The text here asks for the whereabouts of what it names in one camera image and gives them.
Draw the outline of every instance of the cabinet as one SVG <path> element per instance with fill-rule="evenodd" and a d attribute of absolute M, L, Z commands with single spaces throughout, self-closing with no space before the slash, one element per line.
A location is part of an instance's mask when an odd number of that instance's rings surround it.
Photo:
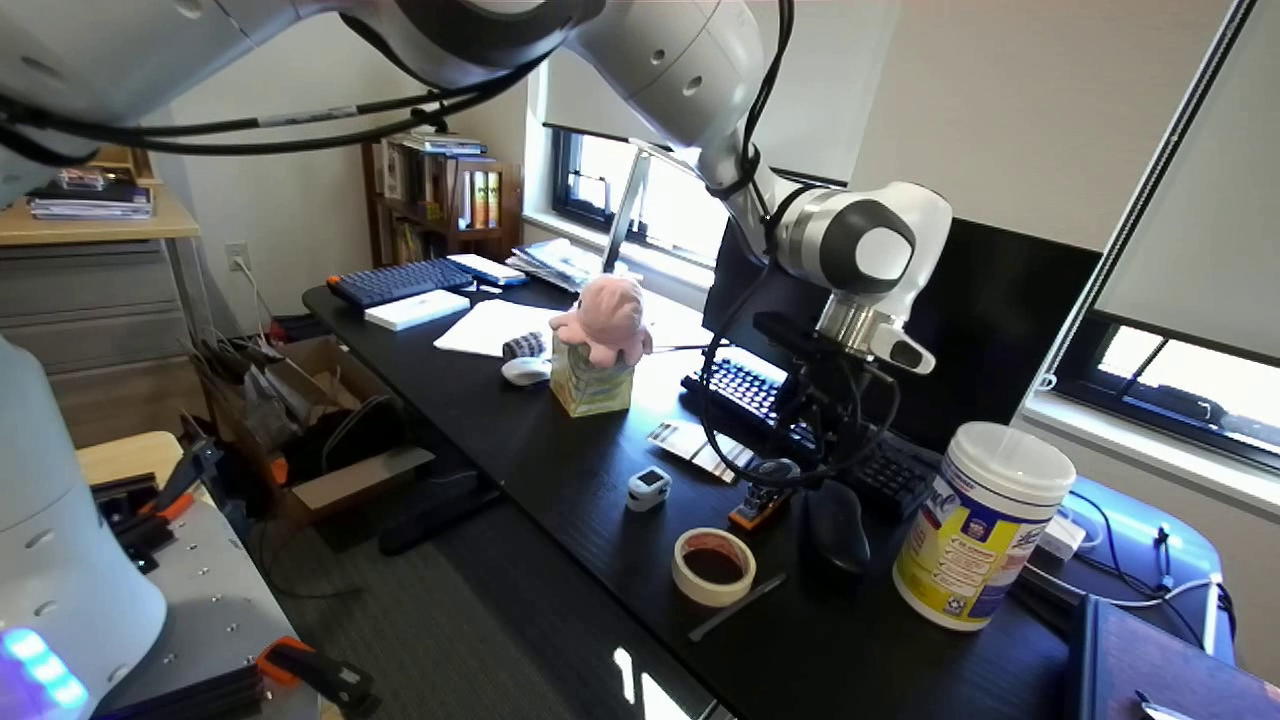
<path fill-rule="evenodd" d="M 447 251 L 504 258 L 522 230 L 517 173 L 494 154 L 363 145 L 374 265 Z"/>
<path fill-rule="evenodd" d="M 152 188 L 152 219 L 0 211 L 0 334 L 40 356 L 75 442 L 202 412 L 180 258 L 202 225 Z"/>

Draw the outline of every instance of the desk drawer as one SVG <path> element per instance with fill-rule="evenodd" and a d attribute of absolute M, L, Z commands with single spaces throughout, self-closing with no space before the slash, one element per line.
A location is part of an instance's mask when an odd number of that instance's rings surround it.
<path fill-rule="evenodd" d="M 156 242 L 0 251 L 0 327 L 156 309 L 175 309 Z"/>

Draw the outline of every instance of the monitor screen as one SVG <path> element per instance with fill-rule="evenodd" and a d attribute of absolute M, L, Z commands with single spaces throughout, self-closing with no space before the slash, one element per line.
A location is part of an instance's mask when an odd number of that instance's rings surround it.
<path fill-rule="evenodd" d="M 728 226 L 715 287 L 706 309 L 709 327 L 721 327 L 737 295 L 759 276 L 759 265 L 747 255 Z M 966 419 L 1010 424 L 1097 258 L 1099 255 L 1084 249 L 955 219 L 908 320 L 908 331 L 938 352 L 938 373 L 896 373 L 902 412 L 894 430 L 943 450 Z M 783 364 L 787 349 L 756 331 L 754 316 L 777 313 L 813 327 L 821 309 L 826 293 L 777 270 L 769 287 L 754 295 L 728 340 Z"/>

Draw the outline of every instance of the black desk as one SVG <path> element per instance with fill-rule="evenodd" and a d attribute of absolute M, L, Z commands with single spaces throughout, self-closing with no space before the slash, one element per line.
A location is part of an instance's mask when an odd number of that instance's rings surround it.
<path fill-rule="evenodd" d="M 567 303 L 550 287 L 525 287 L 517 299 Z M 726 526 L 745 488 L 666 462 L 678 477 L 671 498 L 648 517 L 626 506 L 626 481 L 656 462 L 648 430 L 686 416 L 690 356 L 644 361 L 626 416 L 567 419 L 550 389 L 504 389 L 495 361 L 428 349 L 441 324 L 410 340 L 360 324 L 326 287 L 306 303 L 737 717 L 1060 717 L 1068 658 L 1060 635 L 1017 603 L 977 635 L 934 626 L 887 579 L 896 547 L 875 547 L 879 568 L 857 586 L 806 579 L 800 504 L 756 547 L 759 579 L 787 572 L 779 593 L 690 642 L 686 630 L 714 613 L 678 597 L 671 545 L 698 524 Z"/>

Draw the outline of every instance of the bucket label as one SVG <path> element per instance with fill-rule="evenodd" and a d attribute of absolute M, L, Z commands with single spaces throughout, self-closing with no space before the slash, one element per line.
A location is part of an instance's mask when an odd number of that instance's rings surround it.
<path fill-rule="evenodd" d="M 1032 558 L 1043 520 L 1017 520 L 972 498 L 966 483 L 953 483 L 953 471 L 966 477 L 943 462 L 934 481 L 894 574 L 924 615 L 950 626 L 982 626 Z"/>

